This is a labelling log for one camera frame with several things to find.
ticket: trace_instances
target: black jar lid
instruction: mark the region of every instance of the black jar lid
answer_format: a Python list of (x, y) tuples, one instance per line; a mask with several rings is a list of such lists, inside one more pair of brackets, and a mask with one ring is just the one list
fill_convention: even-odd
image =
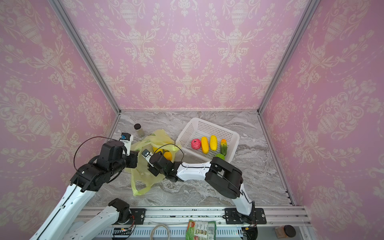
[(284, 226), (284, 232), (288, 237), (294, 237), (296, 236), (296, 230), (291, 225), (285, 225)]

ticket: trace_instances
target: pink wall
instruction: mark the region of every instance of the pink wall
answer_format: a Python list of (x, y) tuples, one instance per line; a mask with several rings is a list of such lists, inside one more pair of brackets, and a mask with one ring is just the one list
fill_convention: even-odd
[(318, 239), (383, 239), (383, 1), (323, 0), (263, 115)]
[[(0, 231), (27, 239), (116, 115), (47, 1), (0, 2)], [(79, 150), (77, 166), (103, 141)]]
[(122, 109), (257, 109), (308, 0), (62, 0)]

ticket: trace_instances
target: barcode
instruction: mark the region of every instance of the barcode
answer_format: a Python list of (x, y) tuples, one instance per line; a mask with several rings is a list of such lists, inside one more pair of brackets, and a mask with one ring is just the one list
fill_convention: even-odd
[(208, 240), (215, 240), (215, 226), (208, 225)]

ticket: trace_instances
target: pink fruit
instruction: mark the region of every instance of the pink fruit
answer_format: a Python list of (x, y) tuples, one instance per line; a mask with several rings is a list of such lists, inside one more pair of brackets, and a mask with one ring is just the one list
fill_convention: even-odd
[(193, 139), (192, 142), (191, 142), (191, 147), (195, 150), (198, 150), (200, 149), (201, 147), (201, 141), (200, 139)]

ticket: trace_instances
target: yellow fruit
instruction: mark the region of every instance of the yellow fruit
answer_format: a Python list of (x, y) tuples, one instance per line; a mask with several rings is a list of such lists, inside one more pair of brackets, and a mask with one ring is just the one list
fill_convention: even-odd
[(211, 136), (211, 139), (209, 141), (209, 146), (211, 147), (212, 151), (217, 150), (217, 137), (215, 135)]
[[(153, 152), (155, 152), (157, 150), (157, 147), (153, 147)], [(164, 152), (163, 149), (159, 149), (157, 152)]]
[(209, 152), (209, 144), (208, 139), (206, 137), (201, 138), (201, 150), (204, 154), (207, 154)]
[(172, 153), (171, 152), (165, 152), (164, 153), (164, 157), (169, 160), (169, 161), (172, 161)]

